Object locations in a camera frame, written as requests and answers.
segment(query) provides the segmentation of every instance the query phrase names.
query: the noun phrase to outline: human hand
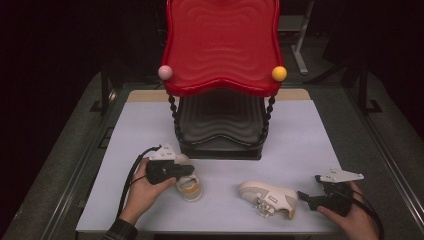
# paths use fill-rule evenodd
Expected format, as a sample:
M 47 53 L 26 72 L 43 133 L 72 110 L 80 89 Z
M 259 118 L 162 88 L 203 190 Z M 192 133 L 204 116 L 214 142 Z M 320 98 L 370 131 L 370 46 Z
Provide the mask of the human hand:
M 354 191 L 353 197 L 363 203 L 362 196 L 355 193 L 358 192 L 362 194 L 359 187 L 354 182 L 349 182 L 349 186 Z M 372 218 L 364 210 L 356 206 L 356 204 L 352 204 L 346 217 L 342 217 L 322 206 L 319 206 L 317 210 L 339 225 L 349 240 L 378 240 L 377 229 Z
M 135 225 L 138 218 L 150 209 L 156 198 L 163 191 L 176 182 L 175 178 L 169 178 L 156 185 L 150 184 L 147 178 L 144 177 L 146 175 L 146 166 L 148 161 L 148 158 L 143 158 L 143 160 L 141 160 L 141 163 L 132 179 L 133 183 L 130 186 L 127 203 L 119 215 L 120 219 L 132 225 Z

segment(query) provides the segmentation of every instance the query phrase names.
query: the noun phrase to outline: dark background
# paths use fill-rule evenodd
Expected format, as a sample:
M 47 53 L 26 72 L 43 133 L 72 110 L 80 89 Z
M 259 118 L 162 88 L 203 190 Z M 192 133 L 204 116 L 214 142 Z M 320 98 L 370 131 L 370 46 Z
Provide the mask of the dark background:
M 283 1 L 283 12 L 304 11 L 294 2 Z M 155 74 L 162 9 L 163 1 L 0 0 L 0 236 L 92 77 L 105 64 L 122 81 Z M 324 55 L 334 63 L 365 42 L 371 72 L 421 136 L 423 12 L 413 0 L 319 0 L 308 28 L 330 34 Z

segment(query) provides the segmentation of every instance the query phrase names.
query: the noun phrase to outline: table surface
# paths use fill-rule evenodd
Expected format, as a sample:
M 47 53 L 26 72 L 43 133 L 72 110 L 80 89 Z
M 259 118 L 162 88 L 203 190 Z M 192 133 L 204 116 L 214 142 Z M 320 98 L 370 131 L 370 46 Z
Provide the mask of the table surface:
M 311 234 L 338 227 L 299 201 L 296 215 L 268 218 L 238 196 L 244 181 L 257 180 L 323 195 L 314 176 L 340 168 L 314 102 L 302 89 L 282 89 L 277 95 L 270 133 L 259 161 L 192 160 L 201 181 L 202 198 L 190 203 L 176 188 L 164 192 L 136 227 L 147 232 Z M 178 152 L 169 103 L 164 91 L 134 91 L 116 124 L 77 226 L 79 232 L 104 232 L 116 217 L 123 183 L 145 149 L 171 143 Z

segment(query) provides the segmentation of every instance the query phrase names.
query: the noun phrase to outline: pink ball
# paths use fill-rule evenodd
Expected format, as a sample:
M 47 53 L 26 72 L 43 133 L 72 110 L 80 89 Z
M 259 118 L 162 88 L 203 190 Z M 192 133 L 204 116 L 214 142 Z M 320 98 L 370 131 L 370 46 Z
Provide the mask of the pink ball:
M 159 68 L 158 74 L 162 80 L 169 80 L 172 77 L 172 68 L 168 65 L 163 65 Z

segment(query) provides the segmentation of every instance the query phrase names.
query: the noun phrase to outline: sleeve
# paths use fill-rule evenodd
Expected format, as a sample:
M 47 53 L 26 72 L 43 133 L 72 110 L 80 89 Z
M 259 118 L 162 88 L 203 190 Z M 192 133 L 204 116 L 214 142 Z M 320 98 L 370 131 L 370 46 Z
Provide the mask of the sleeve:
M 134 240 L 136 237 L 137 229 L 126 221 L 117 218 L 101 240 Z

